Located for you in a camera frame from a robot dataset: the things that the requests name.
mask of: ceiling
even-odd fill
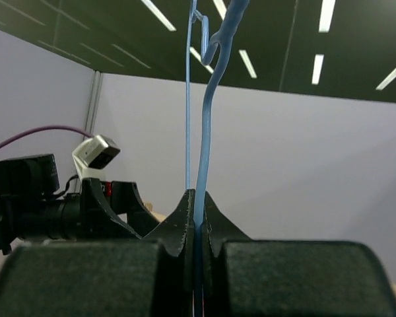
[[[141,0],[0,0],[0,30],[106,73],[184,81],[190,1],[153,3],[175,32]],[[336,0],[324,33],[319,32],[321,6],[322,0],[251,0],[221,84],[396,102],[396,79],[376,90],[396,68],[396,0]],[[198,0],[198,9],[209,17],[211,34],[217,31],[222,19],[213,0]],[[197,51],[200,33],[194,24]],[[239,50],[247,51],[256,79]],[[316,54],[324,59],[313,85]],[[191,58],[193,82],[206,83],[210,75]]]

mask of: white wall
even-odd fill
[[[92,75],[91,69],[0,31],[0,142],[41,125],[84,127]],[[54,153],[64,187],[75,173],[71,151],[81,140],[71,132],[41,132],[0,150],[0,160]]]
[[[183,83],[104,77],[96,132],[122,148],[108,178],[138,182],[163,214],[184,190],[184,99]],[[361,241],[396,282],[396,104],[221,87],[211,151],[208,190],[251,237]]]

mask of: blue cord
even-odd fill
[[[233,36],[235,35],[239,23],[244,15],[249,0],[231,0],[226,11],[226,16],[220,26],[220,30],[214,33],[209,42],[209,23],[208,18],[197,10],[197,0],[191,1],[189,12],[189,24],[187,33],[187,160],[189,159],[189,48],[191,47],[191,29],[195,19],[199,19],[202,24],[201,32],[201,62],[203,65],[209,65],[220,45],[220,54],[214,73],[210,78],[204,94],[203,101],[203,118],[202,118],[202,136],[201,136],[201,154],[199,157],[199,169],[197,178],[197,187],[195,192],[193,222],[195,223],[194,235],[194,315],[202,317],[203,315],[203,246],[202,246],[202,225],[204,221],[204,200],[205,189],[207,187],[207,176],[210,161],[210,144],[211,144],[211,104],[216,88],[227,68],[230,51],[232,50]],[[189,171],[187,171],[187,183],[189,182]]]

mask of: purple wire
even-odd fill
[[[27,130],[25,132],[16,134],[15,136],[3,141],[0,143],[0,149],[5,147],[6,145],[11,144],[12,142],[15,142],[16,140],[22,139],[23,137],[26,137],[27,135],[31,135],[37,132],[41,131],[47,131],[47,130],[66,130],[66,131],[72,131],[76,132],[79,134],[84,135],[85,137],[93,137],[93,134],[86,132],[82,129],[79,129],[77,127],[71,127],[68,125],[45,125],[44,127],[35,127],[34,129]]]

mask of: purple cable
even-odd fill
[[[72,132],[82,134],[85,137],[93,137],[93,135],[91,133],[86,132],[86,131],[79,129],[77,127],[70,127],[68,125],[46,125],[44,127],[35,127],[34,129],[30,129],[25,132],[16,134],[15,136],[1,142],[0,149],[5,147],[6,145],[11,144],[12,142],[15,142],[16,140],[26,137],[27,135],[34,134],[34,133],[41,132],[41,131],[47,131],[47,130],[66,130],[66,131],[72,131]]]

